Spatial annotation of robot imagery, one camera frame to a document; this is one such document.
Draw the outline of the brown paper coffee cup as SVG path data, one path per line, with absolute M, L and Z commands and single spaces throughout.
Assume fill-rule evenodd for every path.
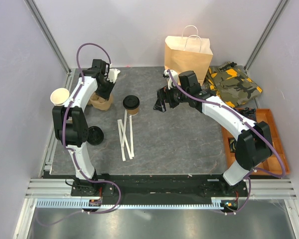
M 127 109 L 127 113 L 128 113 L 129 115 L 135 116 L 135 115 L 138 114 L 139 109 L 140 109 L 139 107 L 136 107 L 135 109 Z

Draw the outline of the black plastic cup lid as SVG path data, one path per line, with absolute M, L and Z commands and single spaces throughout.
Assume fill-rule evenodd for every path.
M 135 110 L 139 107 L 140 100 L 135 95 L 128 95 L 123 99 L 123 106 L 126 110 Z

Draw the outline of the brown paper bag with handles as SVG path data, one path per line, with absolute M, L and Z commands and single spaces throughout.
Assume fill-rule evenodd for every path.
M 213 58 L 210 39 L 199 36 L 198 28 L 186 26 L 181 36 L 165 38 L 164 67 L 177 73 L 194 71 L 198 82 L 203 84 Z

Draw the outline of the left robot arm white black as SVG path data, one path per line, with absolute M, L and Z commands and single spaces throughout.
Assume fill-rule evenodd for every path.
M 82 190 L 89 196 L 96 195 L 100 187 L 87 150 L 89 127 L 84 110 L 93 94 L 104 101 L 110 99 L 115 81 L 108 79 L 109 74 L 110 64 L 94 59 L 92 67 L 80 73 L 71 96 L 62 105 L 52 109 L 55 137 L 70 154 L 76 178 L 85 180 Z

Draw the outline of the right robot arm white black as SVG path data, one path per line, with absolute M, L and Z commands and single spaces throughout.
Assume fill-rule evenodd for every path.
M 223 173 L 224 180 L 218 183 L 219 192 L 230 196 L 236 191 L 237 183 L 272 155 L 269 125 L 264 121 L 257 123 L 248 119 L 224 103 L 214 90 L 202 88 L 193 71 L 178 74 L 168 69 L 163 77 L 167 85 L 157 91 L 154 110 L 165 112 L 167 107 L 175 108 L 180 103 L 188 103 L 214 119 L 235 138 L 235 161 Z

